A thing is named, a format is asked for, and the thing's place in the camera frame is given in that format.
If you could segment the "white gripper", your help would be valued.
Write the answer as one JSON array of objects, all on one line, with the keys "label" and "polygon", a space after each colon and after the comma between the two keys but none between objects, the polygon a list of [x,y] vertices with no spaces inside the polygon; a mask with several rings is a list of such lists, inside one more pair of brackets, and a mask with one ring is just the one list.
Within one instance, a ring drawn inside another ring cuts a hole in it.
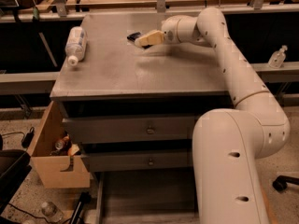
[{"label": "white gripper", "polygon": [[135,45],[143,48],[152,45],[162,44],[164,41],[168,44],[178,44],[178,22],[179,16],[173,16],[162,22],[162,31],[152,30],[135,40]]}]

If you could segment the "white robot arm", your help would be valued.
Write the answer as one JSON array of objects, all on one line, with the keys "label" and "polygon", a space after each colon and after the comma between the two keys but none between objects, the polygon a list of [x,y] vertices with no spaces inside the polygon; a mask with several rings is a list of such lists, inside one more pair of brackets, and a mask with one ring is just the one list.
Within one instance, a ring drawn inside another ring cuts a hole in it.
[{"label": "white robot arm", "polygon": [[174,16],[140,36],[139,47],[205,40],[216,53],[234,107],[197,120],[192,162],[200,224],[270,224],[255,161],[277,153],[290,122],[274,95],[229,35],[223,13],[208,7],[197,17]]}]

